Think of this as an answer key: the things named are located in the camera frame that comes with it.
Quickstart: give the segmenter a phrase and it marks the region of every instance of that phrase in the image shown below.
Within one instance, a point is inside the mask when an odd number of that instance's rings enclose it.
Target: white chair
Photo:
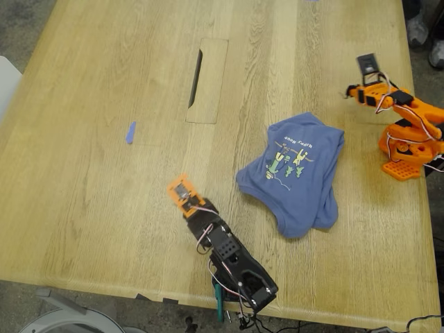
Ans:
[[[0,56],[0,121],[19,85],[22,74],[5,57]]]

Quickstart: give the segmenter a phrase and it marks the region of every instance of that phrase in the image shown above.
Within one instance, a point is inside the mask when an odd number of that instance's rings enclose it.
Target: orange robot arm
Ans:
[[[347,96],[355,97],[360,104],[375,107],[377,114],[393,108],[402,117],[387,126],[379,139],[379,147],[391,160],[382,167],[383,170],[398,180],[418,177],[423,164],[444,152],[444,110],[396,87],[379,71],[373,55],[359,57],[358,62],[363,72],[363,84],[349,86]],[[366,78],[374,75],[377,75],[376,81],[365,83]]]

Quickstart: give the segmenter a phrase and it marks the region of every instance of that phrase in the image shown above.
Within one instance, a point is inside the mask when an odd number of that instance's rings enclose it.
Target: wood grain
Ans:
[[[194,74],[196,89],[193,104],[188,108],[189,123],[216,123],[228,41],[203,38],[200,44],[199,70]]]
[[[215,124],[185,121],[203,38],[229,41]],[[0,124],[0,279],[215,307],[166,192],[186,172],[277,282],[263,314],[403,331],[439,313],[425,179],[379,169],[397,117],[341,97],[370,52],[413,88],[399,1],[59,0]],[[288,240],[234,177],[305,111],[345,131],[339,219]]]

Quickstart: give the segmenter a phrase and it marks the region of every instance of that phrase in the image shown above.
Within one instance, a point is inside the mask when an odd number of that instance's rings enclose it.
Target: cartoon figure print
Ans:
[[[303,166],[300,166],[300,163],[303,160],[306,160],[308,162],[313,162],[313,160],[310,160],[307,158],[308,152],[305,151],[303,148],[299,151],[295,151],[292,148],[289,148],[287,144],[279,144],[275,141],[275,144],[277,144],[280,147],[280,151],[278,151],[275,155],[274,160],[267,160],[266,161],[266,179],[274,179],[277,180],[283,187],[287,188],[290,191],[290,187],[288,187],[286,184],[284,184],[280,178],[278,178],[276,175],[279,173],[281,169],[284,169],[284,177],[288,178],[291,176],[293,171],[296,170],[295,175],[297,178],[299,178],[302,175],[302,170],[304,170]],[[296,157],[294,158],[293,162],[291,164],[291,155],[290,152],[293,152],[296,154]]]

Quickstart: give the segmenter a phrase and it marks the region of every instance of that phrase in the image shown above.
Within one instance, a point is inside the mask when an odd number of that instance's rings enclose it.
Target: white wire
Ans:
[[[240,310],[240,312],[241,312],[241,315],[242,315],[243,317],[245,317],[245,316],[244,316],[244,311],[242,310],[241,291],[240,291],[240,290],[237,290],[237,291],[239,292],[239,310]]]
[[[380,100],[379,103],[377,104],[375,114],[381,113],[382,111],[390,110],[390,108],[387,108],[387,109],[380,109],[382,103],[384,102],[384,99],[385,99],[389,94],[391,94],[391,83],[390,83],[390,78],[389,78],[389,76],[388,76],[386,73],[384,73],[383,71],[380,71],[379,74],[382,74],[383,77],[384,77],[384,79],[385,79],[386,82],[387,82],[387,93],[384,94],[384,95],[382,95],[381,100]]]
[[[420,120],[420,122],[421,122],[422,129],[424,130],[425,134],[427,134],[427,136],[428,136],[431,140],[436,141],[436,138],[434,138],[434,137],[430,134],[430,132],[428,131],[428,129],[426,129],[425,124],[424,124],[424,121],[422,121],[421,117],[419,117],[415,112],[413,112],[413,111],[410,110],[409,108],[405,108],[404,106],[401,106],[401,105],[397,105],[397,107],[398,107],[398,108],[401,108],[401,109],[404,109],[404,110],[406,110],[407,112],[410,112],[410,114],[412,114],[412,115],[415,116],[415,117],[418,117],[419,120]]]
[[[435,168],[434,166],[431,166],[431,165],[428,165],[428,164],[424,164],[424,167],[427,167],[427,168],[433,169],[433,170],[435,170],[435,171],[437,171],[437,172],[441,172],[441,173],[444,172],[444,170],[437,169],[437,168]]]
[[[200,245],[202,239],[203,239],[203,238],[204,238],[204,237],[205,237],[205,236],[206,236],[211,230],[213,230],[213,223],[211,223],[209,226],[207,226],[207,229],[205,229],[205,231],[202,233],[202,235],[200,236],[199,240],[197,241],[197,244],[196,244],[196,251],[197,251],[197,252],[199,252],[198,247],[199,247],[199,245]]]
[[[211,262],[211,260],[208,259],[208,265],[207,265],[207,268],[208,268],[208,271],[210,272],[211,276],[216,280],[216,282],[219,283],[219,284],[221,285],[221,287],[224,288],[224,289],[225,289],[226,291],[228,291],[229,293],[232,293],[233,295],[236,295],[236,296],[242,297],[244,300],[246,300],[246,298],[243,297],[240,293],[237,293],[236,291],[233,291],[233,290],[231,290],[231,289],[225,287],[223,284],[221,284],[221,283],[219,282],[219,280],[214,276],[213,272],[211,272],[211,269],[210,269],[210,262]]]
[[[390,135],[389,135],[389,132],[387,132],[387,141],[386,141],[386,144],[387,144],[387,151],[388,151],[388,158],[390,159],[390,161],[392,161],[392,162],[399,162],[400,160],[392,160],[391,159],[391,150],[390,150],[390,144],[389,144],[389,142],[390,142]]]
[[[196,210],[203,210],[204,212],[210,212],[210,213],[213,213],[213,214],[216,214],[217,216],[219,216],[219,214],[217,214],[214,210],[209,210],[208,208],[204,208],[201,206],[191,206],[191,207]]]
[[[406,142],[408,144],[423,144],[424,142],[430,141],[430,139],[427,139],[425,141],[410,141],[410,140],[406,140],[406,139],[400,139],[398,137],[392,137],[389,132],[387,132],[388,137],[390,137],[393,140],[398,140],[398,141],[403,141]]]
[[[230,269],[227,267],[227,265],[225,265],[225,262],[222,262],[222,265],[225,267],[225,269],[227,270],[227,272],[232,276]]]

